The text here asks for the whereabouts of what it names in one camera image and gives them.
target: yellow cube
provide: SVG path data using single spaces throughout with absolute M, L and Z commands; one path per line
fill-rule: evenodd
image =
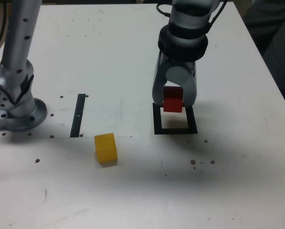
M 114 134 L 97 135 L 95 139 L 96 155 L 99 163 L 117 161 Z

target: black square outline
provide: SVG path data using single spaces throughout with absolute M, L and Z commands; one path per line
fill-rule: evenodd
M 191 135 L 197 134 L 194 113 L 192 106 L 186 107 L 186 116 L 188 128 L 162 128 L 162 116 L 161 116 L 162 105 L 156 105 L 153 103 L 153 123 L 154 123 L 154 134 L 155 135 Z

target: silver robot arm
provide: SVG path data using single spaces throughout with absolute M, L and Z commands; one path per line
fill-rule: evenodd
M 182 87 L 186 107 L 194 104 L 197 96 L 195 61 L 205 54 L 206 34 L 226 2 L 209 22 L 220 0 L 173 0 L 169 23 L 161 29 L 158 40 L 160 53 L 152 90 L 156 105 L 163 103 L 163 88 L 167 81 Z
M 13 0 L 0 63 L 0 130 L 25 131 L 47 115 L 31 93 L 33 66 L 27 60 L 42 0 Z

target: white table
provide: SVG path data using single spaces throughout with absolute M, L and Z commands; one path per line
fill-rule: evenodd
M 54 117 L 0 132 L 0 229 L 285 229 L 285 102 L 233 3 L 197 62 L 199 134 L 153 134 L 167 22 L 155 5 L 42 6 L 32 92 Z M 119 162 L 101 167 L 93 137 L 111 132 Z

